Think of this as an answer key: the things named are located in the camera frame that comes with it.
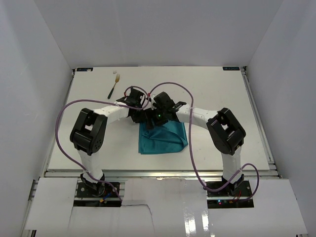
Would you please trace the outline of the teal cloth napkin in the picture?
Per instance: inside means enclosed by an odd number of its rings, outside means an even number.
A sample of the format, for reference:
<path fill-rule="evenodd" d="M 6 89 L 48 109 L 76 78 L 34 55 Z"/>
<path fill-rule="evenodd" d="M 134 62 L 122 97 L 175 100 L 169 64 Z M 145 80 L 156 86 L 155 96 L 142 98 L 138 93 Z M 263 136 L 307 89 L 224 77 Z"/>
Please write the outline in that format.
<path fill-rule="evenodd" d="M 188 146 L 185 125 L 169 121 L 162 126 L 147 129 L 139 125 L 138 152 L 142 155 L 178 153 Z"/>

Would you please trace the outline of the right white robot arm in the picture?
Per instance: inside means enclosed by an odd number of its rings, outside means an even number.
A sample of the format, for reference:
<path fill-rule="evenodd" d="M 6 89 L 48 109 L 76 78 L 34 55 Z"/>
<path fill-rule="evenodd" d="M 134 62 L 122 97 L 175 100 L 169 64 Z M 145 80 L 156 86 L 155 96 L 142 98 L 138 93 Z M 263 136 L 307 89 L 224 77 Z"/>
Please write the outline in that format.
<path fill-rule="evenodd" d="M 210 111 L 182 101 L 175 103 L 166 92 L 151 95 L 149 102 L 151 108 L 146 110 L 146 115 L 156 126 L 175 121 L 208 130 L 215 148 L 222 156 L 223 189 L 234 195 L 244 180 L 240 157 L 246 132 L 232 111 L 228 108 Z"/>

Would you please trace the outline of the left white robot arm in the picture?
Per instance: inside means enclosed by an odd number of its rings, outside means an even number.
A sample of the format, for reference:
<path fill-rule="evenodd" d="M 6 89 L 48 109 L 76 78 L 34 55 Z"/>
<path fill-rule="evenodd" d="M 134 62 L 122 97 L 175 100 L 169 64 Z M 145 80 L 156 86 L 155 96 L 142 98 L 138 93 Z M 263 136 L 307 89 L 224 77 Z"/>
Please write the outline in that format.
<path fill-rule="evenodd" d="M 70 141 L 78 151 L 84 167 L 80 175 L 82 182 L 90 193 L 101 196 L 109 184 L 105 184 L 105 176 L 100 167 L 101 149 L 107 125 L 123 118 L 131 117 L 135 123 L 144 120 L 144 107 L 148 105 L 150 96 L 140 88 L 131 87 L 130 94 L 100 109 L 83 108 L 70 134 Z"/>

